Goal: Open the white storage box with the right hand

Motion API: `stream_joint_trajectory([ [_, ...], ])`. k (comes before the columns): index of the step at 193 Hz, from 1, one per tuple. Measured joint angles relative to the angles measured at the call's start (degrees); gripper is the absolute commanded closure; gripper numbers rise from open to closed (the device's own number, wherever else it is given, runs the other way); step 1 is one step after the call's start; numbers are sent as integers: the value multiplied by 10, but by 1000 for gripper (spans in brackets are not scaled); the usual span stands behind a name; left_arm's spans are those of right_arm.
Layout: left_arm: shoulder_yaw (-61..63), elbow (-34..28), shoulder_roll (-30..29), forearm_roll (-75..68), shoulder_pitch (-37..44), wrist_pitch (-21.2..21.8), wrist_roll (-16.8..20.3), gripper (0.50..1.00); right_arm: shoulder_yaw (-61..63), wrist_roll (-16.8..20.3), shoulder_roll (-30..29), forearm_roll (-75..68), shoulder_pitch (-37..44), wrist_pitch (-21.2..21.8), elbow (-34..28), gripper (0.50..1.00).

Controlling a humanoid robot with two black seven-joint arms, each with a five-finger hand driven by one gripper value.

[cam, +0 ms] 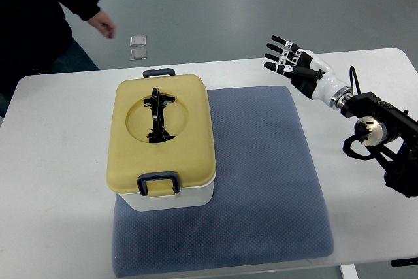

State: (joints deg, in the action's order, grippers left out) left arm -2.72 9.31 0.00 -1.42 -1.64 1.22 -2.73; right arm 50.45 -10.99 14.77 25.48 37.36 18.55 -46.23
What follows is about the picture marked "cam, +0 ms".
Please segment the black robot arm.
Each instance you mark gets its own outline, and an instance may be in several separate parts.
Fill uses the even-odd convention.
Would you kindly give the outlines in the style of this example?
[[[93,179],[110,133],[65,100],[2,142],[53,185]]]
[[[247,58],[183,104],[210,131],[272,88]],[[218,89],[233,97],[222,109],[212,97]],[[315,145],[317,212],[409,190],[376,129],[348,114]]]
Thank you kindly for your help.
[[[358,160],[375,159],[385,170],[385,185],[407,198],[417,196],[417,121],[373,93],[341,97],[341,114],[357,117],[343,152]]]

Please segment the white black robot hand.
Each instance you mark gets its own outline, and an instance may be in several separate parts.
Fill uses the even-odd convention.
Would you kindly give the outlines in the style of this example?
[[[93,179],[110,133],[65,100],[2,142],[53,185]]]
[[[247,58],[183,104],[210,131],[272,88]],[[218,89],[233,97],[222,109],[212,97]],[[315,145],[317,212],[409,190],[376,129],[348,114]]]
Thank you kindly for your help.
[[[353,88],[338,79],[335,70],[317,54],[276,35],[272,40],[273,44],[266,45],[271,53],[265,54],[268,61],[264,66],[288,78],[304,96],[334,110],[353,97]]]

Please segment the person's bare hand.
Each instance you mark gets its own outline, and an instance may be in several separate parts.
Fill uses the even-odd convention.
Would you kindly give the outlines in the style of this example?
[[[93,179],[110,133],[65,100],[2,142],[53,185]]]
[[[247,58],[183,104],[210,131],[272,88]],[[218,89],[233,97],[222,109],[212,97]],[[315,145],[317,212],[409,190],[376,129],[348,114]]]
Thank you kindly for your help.
[[[116,25],[110,16],[103,10],[87,20],[88,24],[94,27],[103,37],[113,39],[116,34]]]

